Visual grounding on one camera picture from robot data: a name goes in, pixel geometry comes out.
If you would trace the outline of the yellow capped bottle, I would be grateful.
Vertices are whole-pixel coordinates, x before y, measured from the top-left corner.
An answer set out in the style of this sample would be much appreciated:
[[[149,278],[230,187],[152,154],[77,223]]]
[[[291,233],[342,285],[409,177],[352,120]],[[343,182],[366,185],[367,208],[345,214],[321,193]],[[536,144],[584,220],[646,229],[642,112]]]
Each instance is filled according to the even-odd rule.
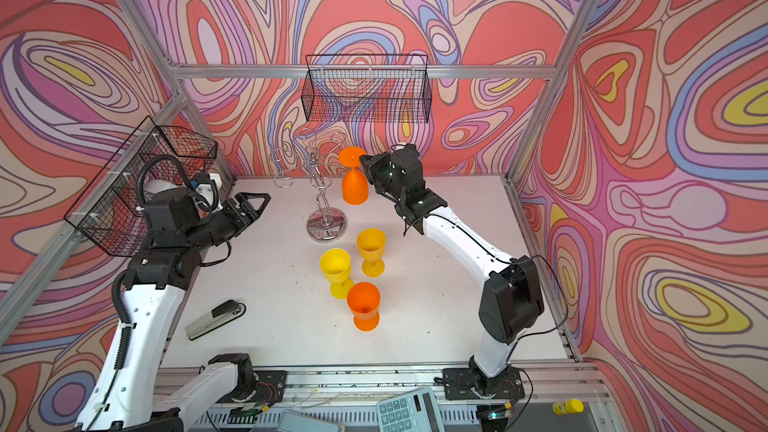
[[[583,413],[585,411],[585,405],[579,399],[568,399],[554,403],[552,409],[556,415],[573,415]]]

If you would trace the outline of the light yellow wine glass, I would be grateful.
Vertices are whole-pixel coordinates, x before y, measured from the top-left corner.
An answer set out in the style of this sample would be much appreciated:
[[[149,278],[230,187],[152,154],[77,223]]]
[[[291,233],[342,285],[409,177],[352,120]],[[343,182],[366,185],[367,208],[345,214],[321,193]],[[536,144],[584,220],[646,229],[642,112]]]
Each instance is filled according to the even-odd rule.
[[[351,279],[350,254],[341,248],[327,250],[321,256],[319,265],[330,283],[331,295],[337,299],[346,299],[354,286],[354,281]]]

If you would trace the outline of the grey box at front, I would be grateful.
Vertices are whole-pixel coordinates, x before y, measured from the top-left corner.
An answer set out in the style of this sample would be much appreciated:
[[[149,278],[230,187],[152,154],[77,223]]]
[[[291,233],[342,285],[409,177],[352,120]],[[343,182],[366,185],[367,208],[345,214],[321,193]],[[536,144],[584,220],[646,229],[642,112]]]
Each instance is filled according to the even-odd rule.
[[[344,432],[345,426],[314,417],[284,411],[277,424],[281,432]]]

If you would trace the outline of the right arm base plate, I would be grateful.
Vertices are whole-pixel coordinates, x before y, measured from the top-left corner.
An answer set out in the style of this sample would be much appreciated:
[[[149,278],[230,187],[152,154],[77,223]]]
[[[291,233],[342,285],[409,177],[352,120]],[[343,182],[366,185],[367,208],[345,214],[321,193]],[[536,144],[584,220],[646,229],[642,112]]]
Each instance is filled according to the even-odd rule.
[[[442,375],[434,378],[441,386],[447,400],[507,400],[516,403],[525,397],[521,370],[506,367],[499,375],[487,378],[479,370],[469,368],[444,368]]]

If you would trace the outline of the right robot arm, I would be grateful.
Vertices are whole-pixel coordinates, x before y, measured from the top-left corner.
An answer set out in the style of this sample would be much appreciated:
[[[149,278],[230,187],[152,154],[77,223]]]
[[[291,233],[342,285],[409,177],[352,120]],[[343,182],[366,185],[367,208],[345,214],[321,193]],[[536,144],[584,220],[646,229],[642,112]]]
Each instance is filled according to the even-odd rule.
[[[480,398],[499,392],[511,371],[510,357],[545,311],[538,269],[527,256],[515,258],[493,246],[426,185],[420,154],[412,144],[377,155],[362,154],[360,166],[375,192],[394,203],[407,230],[446,249],[482,286],[478,316],[481,342],[468,361],[469,384]]]

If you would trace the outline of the dark yellow wine glass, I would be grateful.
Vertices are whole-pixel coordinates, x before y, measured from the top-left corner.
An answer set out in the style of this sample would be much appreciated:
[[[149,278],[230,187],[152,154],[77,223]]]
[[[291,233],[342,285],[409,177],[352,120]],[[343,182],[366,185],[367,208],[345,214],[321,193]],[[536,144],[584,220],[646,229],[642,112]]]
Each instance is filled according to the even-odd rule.
[[[363,259],[363,273],[371,278],[379,277],[385,271],[382,256],[386,250],[386,234],[377,228],[368,228],[357,236],[356,244]]]

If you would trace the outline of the orange wine glass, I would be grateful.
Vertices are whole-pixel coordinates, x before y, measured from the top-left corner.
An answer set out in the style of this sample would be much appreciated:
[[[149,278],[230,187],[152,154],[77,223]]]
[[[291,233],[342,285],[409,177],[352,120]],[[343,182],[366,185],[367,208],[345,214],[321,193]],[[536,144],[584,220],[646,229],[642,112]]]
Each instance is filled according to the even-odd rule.
[[[378,326],[380,301],[380,291],[372,283],[360,282],[350,289],[347,305],[354,316],[354,324],[359,330],[369,332]]]
[[[348,170],[342,179],[342,197],[349,205],[361,205],[369,197],[369,184],[361,169],[360,147],[346,147],[339,153],[339,161]]]

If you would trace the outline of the teal calculator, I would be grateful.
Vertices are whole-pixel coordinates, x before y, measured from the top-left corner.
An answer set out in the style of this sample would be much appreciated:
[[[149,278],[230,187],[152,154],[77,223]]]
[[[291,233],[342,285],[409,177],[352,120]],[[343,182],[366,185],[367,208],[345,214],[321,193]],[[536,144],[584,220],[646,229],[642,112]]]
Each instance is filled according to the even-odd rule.
[[[376,405],[381,432],[444,432],[434,392],[421,387],[380,401]]]

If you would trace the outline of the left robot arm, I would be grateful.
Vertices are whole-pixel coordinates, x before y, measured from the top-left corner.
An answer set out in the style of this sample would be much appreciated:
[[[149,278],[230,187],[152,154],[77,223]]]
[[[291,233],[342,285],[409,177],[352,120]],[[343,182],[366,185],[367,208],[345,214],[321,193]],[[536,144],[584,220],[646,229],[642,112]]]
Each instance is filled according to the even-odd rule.
[[[221,201],[197,187],[175,156],[153,157],[138,172],[137,206],[147,225],[138,251],[112,281],[118,323],[94,389],[75,421],[77,431],[186,431],[223,398],[248,402],[259,379],[246,353],[219,354],[170,397],[154,400],[157,372],[173,320],[207,267],[204,252],[230,245],[263,214],[267,193]]]

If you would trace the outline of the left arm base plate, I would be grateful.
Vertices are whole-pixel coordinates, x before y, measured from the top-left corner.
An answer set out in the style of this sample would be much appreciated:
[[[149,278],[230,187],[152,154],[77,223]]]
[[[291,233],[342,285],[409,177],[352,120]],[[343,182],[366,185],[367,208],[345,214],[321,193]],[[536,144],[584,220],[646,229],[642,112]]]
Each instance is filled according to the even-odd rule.
[[[254,374],[255,384],[244,392],[233,392],[228,396],[228,402],[272,406],[283,401],[288,376],[286,370],[257,370]]]

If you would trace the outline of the chrome wine glass rack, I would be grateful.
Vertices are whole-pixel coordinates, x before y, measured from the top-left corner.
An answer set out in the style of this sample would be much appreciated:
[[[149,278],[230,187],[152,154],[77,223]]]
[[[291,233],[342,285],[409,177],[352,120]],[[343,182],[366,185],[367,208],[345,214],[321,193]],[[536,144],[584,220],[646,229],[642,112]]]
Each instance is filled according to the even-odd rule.
[[[304,125],[297,131],[289,144],[280,145],[270,151],[270,160],[277,171],[273,183],[280,189],[290,188],[294,178],[289,175],[295,170],[303,170],[310,185],[316,190],[316,209],[306,221],[306,231],[315,242],[334,242],[341,238],[347,230],[348,221],[345,214],[329,204],[327,190],[333,184],[326,172],[329,154],[340,152],[343,135],[334,132],[328,139],[332,147],[327,153],[321,152],[318,144],[318,132],[315,127]]]

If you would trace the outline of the grey black stapler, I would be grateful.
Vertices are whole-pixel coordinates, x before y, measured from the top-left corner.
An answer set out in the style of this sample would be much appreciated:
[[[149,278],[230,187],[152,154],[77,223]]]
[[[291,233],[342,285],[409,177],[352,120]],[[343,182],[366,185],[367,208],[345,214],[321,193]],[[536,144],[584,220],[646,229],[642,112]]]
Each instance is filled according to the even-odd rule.
[[[195,341],[221,327],[241,318],[247,311],[247,306],[236,300],[227,300],[214,307],[202,317],[185,328],[190,341]]]

